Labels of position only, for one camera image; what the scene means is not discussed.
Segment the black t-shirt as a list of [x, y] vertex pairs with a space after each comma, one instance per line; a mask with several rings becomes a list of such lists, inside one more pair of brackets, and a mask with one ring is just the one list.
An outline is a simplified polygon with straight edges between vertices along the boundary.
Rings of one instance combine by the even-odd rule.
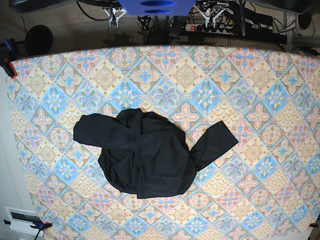
[[184, 194], [197, 172], [238, 143], [219, 121], [189, 148], [177, 125], [139, 108], [123, 110], [116, 117], [83, 115], [73, 128], [73, 139], [100, 147], [98, 163], [108, 182], [138, 199]]

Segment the white power strip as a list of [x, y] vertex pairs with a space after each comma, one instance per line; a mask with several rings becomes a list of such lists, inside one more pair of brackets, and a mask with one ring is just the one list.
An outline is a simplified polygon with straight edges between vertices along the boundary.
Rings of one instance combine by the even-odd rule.
[[231, 32], [231, 26], [225, 26], [224, 24], [217, 24], [216, 26], [206, 26], [205, 24], [187, 23], [184, 29], [186, 32], [194, 33], [233, 35]]

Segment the patterned tablecloth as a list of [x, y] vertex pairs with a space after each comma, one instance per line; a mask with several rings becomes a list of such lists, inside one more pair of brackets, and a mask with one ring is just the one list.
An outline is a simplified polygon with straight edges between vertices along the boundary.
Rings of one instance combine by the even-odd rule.
[[[83, 50], [15, 61], [8, 102], [28, 191], [47, 240], [262, 240], [320, 213], [320, 62], [210, 46]], [[179, 126], [192, 147], [223, 121], [238, 144], [186, 193], [137, 199], [111, 186], [101, 150], [73, 141], [82, 115], [127, 108]]]

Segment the black round stool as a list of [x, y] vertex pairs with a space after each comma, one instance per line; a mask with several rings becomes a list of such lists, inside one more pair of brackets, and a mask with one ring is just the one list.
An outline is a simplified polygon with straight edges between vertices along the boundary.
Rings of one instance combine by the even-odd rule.
[[53, 46], [53, 33], [45, 25], [36, 25], [26, 34], [24, 46], [30, 56], [47, 54]]

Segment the blue clamp bottom left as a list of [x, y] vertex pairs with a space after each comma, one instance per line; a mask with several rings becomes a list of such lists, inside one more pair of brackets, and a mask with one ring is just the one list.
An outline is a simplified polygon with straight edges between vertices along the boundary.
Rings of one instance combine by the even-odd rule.
[[31, 228], [33, 229], [38, 229], [38, 230], [44, 230], [44, 229], [47, 229], [47, 228], [50, 228], [52, 227], [52, 223], [50, 222], [36, 222], [36, 221], [33, 221], [32, 222], [32, 225], [30, 225]]

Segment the blue clamp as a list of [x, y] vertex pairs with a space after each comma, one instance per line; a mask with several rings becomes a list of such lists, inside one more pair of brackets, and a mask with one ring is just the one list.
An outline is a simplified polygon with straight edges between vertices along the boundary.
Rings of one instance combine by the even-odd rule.
[[13, 38], [10, 40], [5, 38], [3, 43], [5, 47], [8, 49], [8, 54], [11, 54], [11, 55], [16, 54], [15, 40]]
[[32, 225], [30, 225], [31, 228], [33, 229], [38, 229], [38, 230], [44, 230], [44, 229], [47, 229], [47, 228], [50, 228], [52, 227], [52, 223], [50, 222], [36, 222], [36, 221], [33, 221], [32, 222]]

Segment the black orange clamp left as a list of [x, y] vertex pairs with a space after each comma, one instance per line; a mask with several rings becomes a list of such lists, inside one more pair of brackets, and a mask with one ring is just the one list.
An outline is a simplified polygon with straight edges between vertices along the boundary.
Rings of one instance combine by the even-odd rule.
[[0, 58], [0, 66], [4, 69], [6, 74], [11, 77], [11, 79], [14, 79], [17, 76], [17, 72], [13, 64], [6, 57]]

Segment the white floor box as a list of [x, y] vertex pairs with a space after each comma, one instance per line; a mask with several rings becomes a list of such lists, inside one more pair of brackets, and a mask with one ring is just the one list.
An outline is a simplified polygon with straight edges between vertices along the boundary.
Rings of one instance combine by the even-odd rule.
[[10, 222], [9, 229], [11, 231], [29, 236], [37, 235], [38, 230], [30, 227], [30, 225], [33, 225], [33, 222], [41, 221], [36, 212], [7, 206], [4, 208], [8, 215], [8, 221]]

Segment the blue clamp top left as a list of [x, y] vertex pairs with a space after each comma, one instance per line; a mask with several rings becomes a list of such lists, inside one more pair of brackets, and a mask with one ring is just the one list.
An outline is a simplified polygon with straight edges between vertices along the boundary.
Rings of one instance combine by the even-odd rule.
[[13, 38], [10, 40], [5, 38], [3, 43], [5, 47], [8, 49], [8, 54], [11, 54], [11, 55], [16, 54], [15, 40]]

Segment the orange clamp bottom right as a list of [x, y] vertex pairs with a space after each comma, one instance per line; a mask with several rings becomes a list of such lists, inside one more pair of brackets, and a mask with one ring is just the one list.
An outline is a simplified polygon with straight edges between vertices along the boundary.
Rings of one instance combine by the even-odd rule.
[[319, 227], [319, 225], [315, 222], [315, 223], [311, 223], [311, 224], [309, 224], [309, 226], [308, 226], [309, 228], [318, 228]]

